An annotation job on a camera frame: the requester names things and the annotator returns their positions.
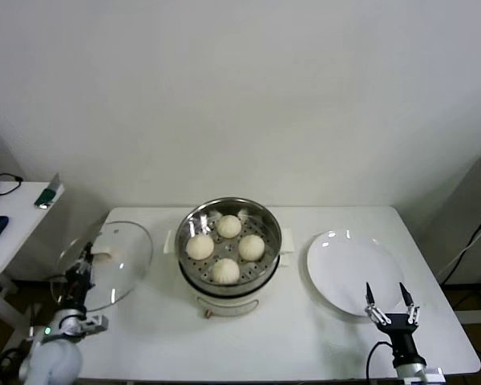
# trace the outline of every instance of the white plate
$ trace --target white plate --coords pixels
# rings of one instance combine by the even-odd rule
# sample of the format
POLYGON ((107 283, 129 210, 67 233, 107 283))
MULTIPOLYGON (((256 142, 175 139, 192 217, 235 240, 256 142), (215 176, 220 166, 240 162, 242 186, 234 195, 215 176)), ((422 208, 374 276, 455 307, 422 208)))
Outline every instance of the white plate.
POLYGON ((347 313, 366 316, 366 282, 384 312, 401 301, 401 268, 376 239, 350 230, 328 231, 313 241, 307 265, 312 282, 329 302, 347 313))

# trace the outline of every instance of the desk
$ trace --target desk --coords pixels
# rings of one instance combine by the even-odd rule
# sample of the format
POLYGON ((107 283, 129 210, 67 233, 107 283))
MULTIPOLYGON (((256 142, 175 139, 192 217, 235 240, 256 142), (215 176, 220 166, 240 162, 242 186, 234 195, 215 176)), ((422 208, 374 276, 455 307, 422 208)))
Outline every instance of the desk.
MULTIPOLYGON (((0 182, 0 192, 9 191, 15 185, 17 182, 0 182)), ((35 200, 47 186, 46 182, 23 182, 16 191, 0 197, 0 215, 9 217, 9 224, 0 236, 0 286, 4 288, 0 293, 0 318, 25 333, 29 326, 28 319, 3 299, 7 290, 16 290, 3 271, 50 211, 50 208, 42 210, 34 206, 35 200)), ((61 185, 54 201, 57 201, 63 192, 64 187, 61 185)))
MULTIPOLYGON (((291 228, 295 254, 278 269, 272 293, 238 318, 204 319, 174 256, 169 229, 191 208, 119 208, 107 221, 134 221, 152 235, 155 256, 144 281, 101 310, 109 330, 79 343, 84 379, 131 381, 325 381, 364 379, 370 348, 387 337, 366 318, 343 314, 320 297, 303 270, 313 236, 329 229, 373 234, 395 256, 421 306, 418 352, 445 374, 476 372, 480 361, 398 213, 390 207, 272 207, 291 228)), ((394 378, 390 349, 376 350, 371 376, 394 378)))

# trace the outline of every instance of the white wall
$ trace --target white wall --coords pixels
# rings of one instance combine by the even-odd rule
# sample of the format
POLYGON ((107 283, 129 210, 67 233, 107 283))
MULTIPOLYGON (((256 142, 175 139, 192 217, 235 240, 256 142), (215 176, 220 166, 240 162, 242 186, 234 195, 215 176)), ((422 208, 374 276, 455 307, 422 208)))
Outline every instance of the white wall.
POLYGON ((420 234, 481 156, 481 2, 0 0, 0 136, 67 237, 223 195, 420 234))

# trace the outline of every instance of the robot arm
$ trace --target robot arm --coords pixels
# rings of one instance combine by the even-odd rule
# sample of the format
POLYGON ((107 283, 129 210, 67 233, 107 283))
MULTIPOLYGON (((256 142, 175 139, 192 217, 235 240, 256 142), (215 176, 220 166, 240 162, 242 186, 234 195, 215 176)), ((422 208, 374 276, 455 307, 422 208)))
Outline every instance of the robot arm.
POLYGON ((67 292, 49 326, 34 337, 29 356, 20 367, 26 385, 69 385, 79 376, 82 355, 76 343, 90 334, 105 331, 102 315, 87 317, 85 300, 91 283, 92 244, 87 244, 77 263, 66 272, 67 292))
POLYGON ((376 327, 387 334, 392 342, 392 362, 405 385, 446 383, 440 368, 426 368, 426 360, 417 352, 412 334, 418 328, 420 308, 413 302, 411 294, 399 283, 401 294, 407 306, 406 313, 385 314, 375 304, 372 290, 367 283, 366 313, 376 327))

